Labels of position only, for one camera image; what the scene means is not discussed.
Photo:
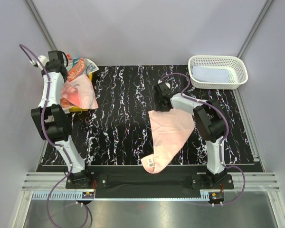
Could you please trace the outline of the plain pink towel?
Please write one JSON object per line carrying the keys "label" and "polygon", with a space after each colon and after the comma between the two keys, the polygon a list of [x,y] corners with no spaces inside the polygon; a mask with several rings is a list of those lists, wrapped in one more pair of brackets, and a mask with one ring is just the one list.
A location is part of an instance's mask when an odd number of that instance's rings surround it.
{"label": "plain pink towel", "polygon": [[193,133],[193,116],[180,109],[168,112],[149,112],[153,153],[141,158],[146,172],[157,174],[163,171]]}

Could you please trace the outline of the pink bunny towel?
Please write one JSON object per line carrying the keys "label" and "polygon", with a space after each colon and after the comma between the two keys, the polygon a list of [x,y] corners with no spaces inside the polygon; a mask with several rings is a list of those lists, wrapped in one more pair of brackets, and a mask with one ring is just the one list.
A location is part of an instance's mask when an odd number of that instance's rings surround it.
{"label": "pink bunny towel", "polygon": [[61,90],[61,106],[64,110],[76,106],[80,109],[98,108],[93,84],[86,74],[66,81]]}

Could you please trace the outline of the light blue towel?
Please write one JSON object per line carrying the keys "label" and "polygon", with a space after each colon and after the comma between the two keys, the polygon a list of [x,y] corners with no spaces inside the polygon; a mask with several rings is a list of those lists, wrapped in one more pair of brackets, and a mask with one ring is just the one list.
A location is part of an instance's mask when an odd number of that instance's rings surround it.
{"label": "light blue towel", "polygon": [[193,66],[192,76],[200,82],[206,83],[228,83],[229,75],[228,70],[214,69],[208,67]]}

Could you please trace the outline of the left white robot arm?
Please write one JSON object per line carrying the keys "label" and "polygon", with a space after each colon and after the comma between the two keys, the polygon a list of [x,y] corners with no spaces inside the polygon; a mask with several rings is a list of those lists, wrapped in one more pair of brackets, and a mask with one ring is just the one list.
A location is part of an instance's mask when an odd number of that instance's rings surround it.
{"label": "left white robot arm", "polygon": [[49,51],[48,58],[38,57],[44,88],[37,108],[31,110],[32,120],[40,137],[52,145],[67,165],[68,188],[88,188],[93,183],[84,159],[78,153],[72,137],[71,121],[60,104],[61,90],[67,81],[68,59],[62,51]]}

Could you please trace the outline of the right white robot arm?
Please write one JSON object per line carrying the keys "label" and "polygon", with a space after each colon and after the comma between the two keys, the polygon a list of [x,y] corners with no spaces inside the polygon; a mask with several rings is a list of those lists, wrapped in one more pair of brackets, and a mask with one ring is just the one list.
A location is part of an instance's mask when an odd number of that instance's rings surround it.
{"label": "right white robot arm", "polygon": [[207,149],[207,170],[202,180],[211,188],[219,187],[227,176],[223,149],[229,130],[219,103],[216,100],[200,100],[172,92],[168,83],[164,82],[156,84],[153,88],[156,111],[178,109],[193,116],[195,126]]}

